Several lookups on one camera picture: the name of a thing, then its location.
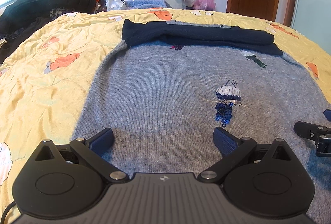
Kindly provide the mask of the black coat on bed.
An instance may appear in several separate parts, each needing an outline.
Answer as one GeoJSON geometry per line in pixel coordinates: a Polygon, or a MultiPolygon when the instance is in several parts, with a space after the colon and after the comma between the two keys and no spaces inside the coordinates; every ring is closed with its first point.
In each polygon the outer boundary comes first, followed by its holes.
{"type": "Polygon", "coordinates": [[[94,14],[105,0],[17,0],[1,15],[1,63],[35,31],[65,13],[94,14]]]}

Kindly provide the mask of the pale green wardrobe door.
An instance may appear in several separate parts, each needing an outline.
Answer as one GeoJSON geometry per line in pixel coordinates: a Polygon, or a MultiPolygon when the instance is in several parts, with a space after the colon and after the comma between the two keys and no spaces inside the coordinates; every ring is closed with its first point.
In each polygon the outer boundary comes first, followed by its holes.
{"type": "Polygon", "coordinates": [[[296,0],[291,27],[330,53],[330,0],[296,0]]]}

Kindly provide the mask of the light blue knit blanket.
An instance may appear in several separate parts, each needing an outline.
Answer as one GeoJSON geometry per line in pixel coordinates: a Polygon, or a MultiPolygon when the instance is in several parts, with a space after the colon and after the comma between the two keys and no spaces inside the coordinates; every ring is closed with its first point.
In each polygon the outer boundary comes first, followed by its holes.
{"type": "Polygon", "coordinates": [[[165,0],[124,0],[126,9],[171,8],[165,0]]]}

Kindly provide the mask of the yellow carrot print bedspread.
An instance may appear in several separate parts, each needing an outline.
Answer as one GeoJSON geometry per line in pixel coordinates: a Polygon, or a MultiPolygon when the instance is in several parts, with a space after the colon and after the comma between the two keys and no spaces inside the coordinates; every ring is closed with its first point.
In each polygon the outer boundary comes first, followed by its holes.
{"type": "Polygon", "coordinates": [[[125,20],[181,22],[266,31],[301,64],[330,103],[330,55],[295,29],[231,13],[143,9],[66,14],[24,41],[1,66],[1,209],[39,142],[73,140],[94,75],[122,39],[125,20]]]}

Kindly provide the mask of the white crumpled plastic bag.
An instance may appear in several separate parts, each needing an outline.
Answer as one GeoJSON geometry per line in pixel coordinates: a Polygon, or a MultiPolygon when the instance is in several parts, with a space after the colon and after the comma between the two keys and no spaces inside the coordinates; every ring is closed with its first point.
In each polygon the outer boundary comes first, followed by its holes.
{"type": "Polygon", "coordinates": [[[106,10],[126,10],[126,4],[122,0],[105,0],[106,1],[106,10]]]}

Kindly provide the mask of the grey navy knit sweater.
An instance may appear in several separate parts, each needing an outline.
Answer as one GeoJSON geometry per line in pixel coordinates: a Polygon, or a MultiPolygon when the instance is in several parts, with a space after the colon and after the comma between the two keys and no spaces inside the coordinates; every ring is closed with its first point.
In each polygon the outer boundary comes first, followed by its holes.
{"type": "Polygon", "coordinates": [[[218,94],[240,103],[224,127],[258,143],[284,139],[315,185],[308,215],[330,223],[330,159],[293,131],[297,121],[326,124],[330,108],[309,72],[263,31],[181,22],[125,20],[122,39],[98,67],[73,138],[111,128],[106,160],[135,172],[201,173],[220,159],[213,131],[222,126],[218,94]]]}

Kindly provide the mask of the pink plastic bag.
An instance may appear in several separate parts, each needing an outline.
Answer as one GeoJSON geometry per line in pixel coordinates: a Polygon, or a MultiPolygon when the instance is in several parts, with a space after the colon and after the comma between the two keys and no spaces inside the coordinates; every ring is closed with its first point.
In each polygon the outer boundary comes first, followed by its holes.
{"type": "Polygon", "coordinates": [[[192,8],[195,10],[214,11],[215,6],[215,0],[195,0],[192,8]]]}

